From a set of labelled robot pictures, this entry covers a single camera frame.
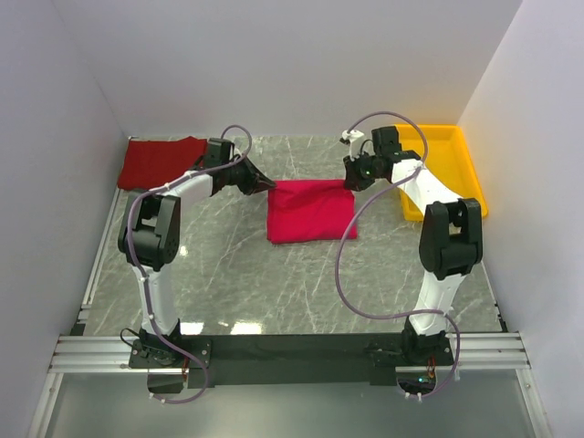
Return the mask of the pink t shirt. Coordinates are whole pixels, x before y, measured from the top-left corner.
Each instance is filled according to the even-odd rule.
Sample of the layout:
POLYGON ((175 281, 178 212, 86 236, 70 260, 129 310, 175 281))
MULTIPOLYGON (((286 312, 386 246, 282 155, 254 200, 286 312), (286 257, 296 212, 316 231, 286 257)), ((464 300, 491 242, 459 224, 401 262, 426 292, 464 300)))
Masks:
POLYGON ((274 245, 337 241, 354 214, 342 180, 278 181, 267 195, 266 237, 274 245))

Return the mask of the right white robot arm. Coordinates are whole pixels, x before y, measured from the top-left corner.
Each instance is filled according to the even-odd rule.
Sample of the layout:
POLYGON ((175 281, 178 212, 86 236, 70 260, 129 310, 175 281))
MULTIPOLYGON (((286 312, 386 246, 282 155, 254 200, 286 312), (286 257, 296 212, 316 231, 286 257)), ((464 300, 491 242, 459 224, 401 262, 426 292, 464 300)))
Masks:
POLYGON ((420 364, 446 348, 447 316, 456 292, 482 259, 481 204, 444 185, 421 154, 404 150, 394 126, 376 129, 369 137, 345 130, 340 140, 349 146, 343 160, 345 188, 360 192, 385 179, 422 213, 422 286, 405 320, 400 344, 403 358, 420 364))

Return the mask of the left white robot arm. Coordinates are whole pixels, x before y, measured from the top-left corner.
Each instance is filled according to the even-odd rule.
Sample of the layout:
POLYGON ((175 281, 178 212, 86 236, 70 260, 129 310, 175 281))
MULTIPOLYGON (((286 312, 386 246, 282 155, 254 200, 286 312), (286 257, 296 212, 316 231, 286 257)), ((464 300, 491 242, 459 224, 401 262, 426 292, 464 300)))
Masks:
POLYGON ((151 189, 134 189, 128 196, 118 249, 131 266, 141 296, 142 323, 137 335, 163 367, 176 364, 183 354, 171 281, 171 263, 180 247, 182 209, 227 186, 244 195, 276 188, 247 154, 238 152, 232 141, 211 138, 203 156, 181 176, 151 189))

